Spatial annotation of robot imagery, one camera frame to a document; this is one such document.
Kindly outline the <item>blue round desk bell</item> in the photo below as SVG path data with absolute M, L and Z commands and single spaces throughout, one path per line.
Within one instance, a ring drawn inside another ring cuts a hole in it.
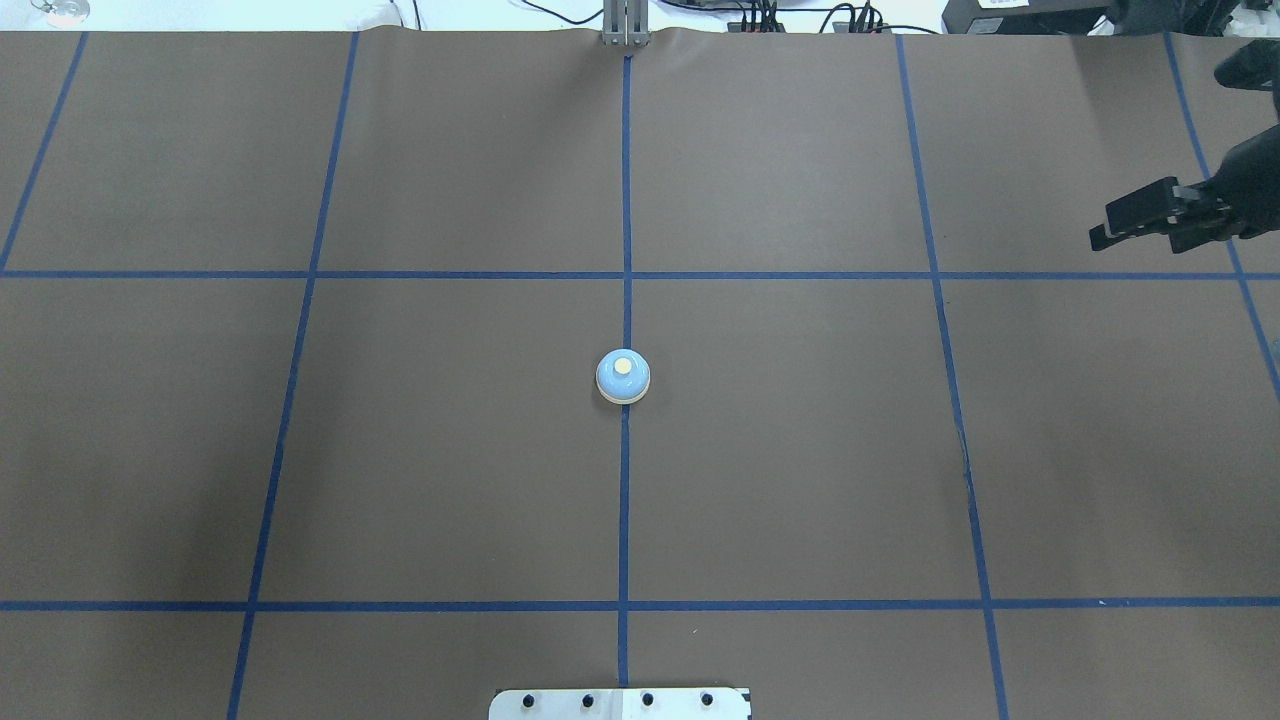
M 634 348 L 605 354 L 594 372 L 596 392 L 614 405 L 631 405 L 645 397 L 652 384 L 646 359 Z

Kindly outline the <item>aluminium frame post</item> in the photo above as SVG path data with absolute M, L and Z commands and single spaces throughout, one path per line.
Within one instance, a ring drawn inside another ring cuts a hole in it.
M 650 3 L 645 0 L 605 0 L 602 3 L 600 40 L 607 47 L 644 47 L 649 45 Z

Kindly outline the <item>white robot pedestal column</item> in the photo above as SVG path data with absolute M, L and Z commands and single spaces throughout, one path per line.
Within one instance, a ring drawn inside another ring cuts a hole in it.
M 489 719 L 751 719 L 750 691 L 732 687 L 508 689 Z

